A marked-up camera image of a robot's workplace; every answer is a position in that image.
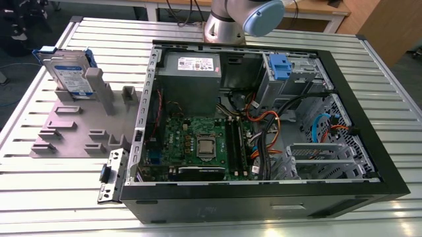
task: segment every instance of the cpu socket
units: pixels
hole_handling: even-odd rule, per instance
[[[197,156],[202,161],[212,161],[216,158],[217,147],[216,137],[200,134],[197,136]]]

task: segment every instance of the cable connector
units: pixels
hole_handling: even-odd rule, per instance
[[[359,127],[349,126],[348,135],[359,136],[360,133],[361,133],[361,129]]]
[[[337,135],[337,133],[338,133],[338,129],[337,129],[337,128],[330,127],[330,131],[329,131],[329,133],[330,133],[330,134],[333,134],[333,135]]]
[[[332,115],[332,117],[330,117],[330,124],[332,125],[338,125],[340,119],[341,119],[341,115],[340,114]]]
[[[338,90],[325,90],[325,92],[332,93],[332,94],[338,94]]]

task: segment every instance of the slotted metal worktable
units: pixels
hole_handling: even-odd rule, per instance
[[[85,18],[69,24],[57,46],[89,46],[113,89],[133,85],[142,90],[154,39],[202,41],[202,28]],[[106,158],[29,157],[57,100],[57,83],[43,67],[0,133],[0,235],[105,236],[115,231],[125,231],[125,236],[174,237],[422,235],[422,113],[371,45],[350,35],[292,31],[248,37],[248,44],[333,52],[412,194],[328,220],[144,225],[125,205],[97,204]]]

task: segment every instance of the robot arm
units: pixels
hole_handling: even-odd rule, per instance
[[[245,32],[261,37],[278,26],[285,15],[281,0],[214,0],[206,25],[206,40],[241,44]]]

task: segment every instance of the green motherboard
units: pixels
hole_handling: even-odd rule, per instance
[[[152,164],[161,167],[222,167],[225,180],[252,180],[245,145],[250,122],[224,118],[168,118],[165,148],[150,152]],[[157,180],[166,181],[161,175]]]

